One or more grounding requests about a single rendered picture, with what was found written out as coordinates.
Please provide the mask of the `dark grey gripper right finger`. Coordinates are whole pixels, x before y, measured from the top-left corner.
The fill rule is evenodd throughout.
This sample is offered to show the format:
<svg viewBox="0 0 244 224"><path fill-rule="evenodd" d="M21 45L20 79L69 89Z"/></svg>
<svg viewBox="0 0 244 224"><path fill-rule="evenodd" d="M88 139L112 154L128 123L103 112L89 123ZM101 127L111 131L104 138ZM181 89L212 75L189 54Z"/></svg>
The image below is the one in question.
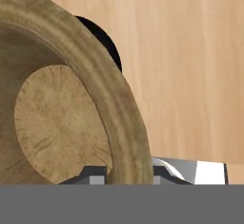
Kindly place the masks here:
<svg viewBox="0 0 244 224"><path fill-rule="evenodd" d="M177 185L190 185L190 182L182 180L177 176L171 175L164 166L153 167L153 184L177 184Z"/></svg>

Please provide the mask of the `white and grey box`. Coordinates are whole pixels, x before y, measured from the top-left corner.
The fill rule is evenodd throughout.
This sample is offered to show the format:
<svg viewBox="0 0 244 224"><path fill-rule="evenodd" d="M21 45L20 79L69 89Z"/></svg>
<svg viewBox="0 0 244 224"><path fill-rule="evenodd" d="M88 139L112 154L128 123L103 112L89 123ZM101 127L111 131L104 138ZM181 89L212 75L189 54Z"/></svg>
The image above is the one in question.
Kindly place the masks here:
<svg viewBox="0 0 244 224"><path fill-rule="evenodd" d="M153 166L164 166L171 175L190 182L190 185L228 185L224 163L152 157Z"/></svg>

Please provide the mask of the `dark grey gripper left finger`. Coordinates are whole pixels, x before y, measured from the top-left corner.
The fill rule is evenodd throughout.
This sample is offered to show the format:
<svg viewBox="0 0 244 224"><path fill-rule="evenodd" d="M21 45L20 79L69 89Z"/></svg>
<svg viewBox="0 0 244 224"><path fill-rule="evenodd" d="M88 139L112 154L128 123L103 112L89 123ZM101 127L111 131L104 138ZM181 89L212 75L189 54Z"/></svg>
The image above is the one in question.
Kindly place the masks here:
<svg viewBox="0 0 244 224"><path fill-rule="evenodd" d="M105 185L106 183L107 183L106 166L85 166L79 175L61 182L61 185L69 185L69 184Z"/></svg>

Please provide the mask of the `large brown wooden bowl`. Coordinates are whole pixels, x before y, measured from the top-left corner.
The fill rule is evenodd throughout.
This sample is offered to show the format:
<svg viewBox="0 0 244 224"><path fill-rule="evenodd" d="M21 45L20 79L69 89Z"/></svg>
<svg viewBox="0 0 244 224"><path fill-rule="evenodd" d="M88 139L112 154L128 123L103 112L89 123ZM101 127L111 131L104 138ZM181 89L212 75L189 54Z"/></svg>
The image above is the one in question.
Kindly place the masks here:
<svg viewBox="0 0 244 224"><path fill-rule="evenodd" d="M51 0L0 0L0 186L48 182L21 151L14 107L26 79L50 65L68 66L94 103L109 139L112 183L151 184L146 127L106 48Z"/></svg>

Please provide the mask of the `small black bowl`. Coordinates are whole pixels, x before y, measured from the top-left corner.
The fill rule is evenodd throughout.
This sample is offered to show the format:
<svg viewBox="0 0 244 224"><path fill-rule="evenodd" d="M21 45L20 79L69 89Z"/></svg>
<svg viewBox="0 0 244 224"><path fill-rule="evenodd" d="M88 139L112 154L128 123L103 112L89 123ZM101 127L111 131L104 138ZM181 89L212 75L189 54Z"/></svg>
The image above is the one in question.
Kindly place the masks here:
<svg viewBox="0 0 244 224"><path fill-rule="evenodd" d="M92 22L92 20L87 19L82 16L77 16L77 19L96 37L96 39L107 49L110 56L113 59L116 67L122 71L122 63L118 53L118 50L113 43L112 39L107 35L107 33L100 28L97 24Z"/></svg>

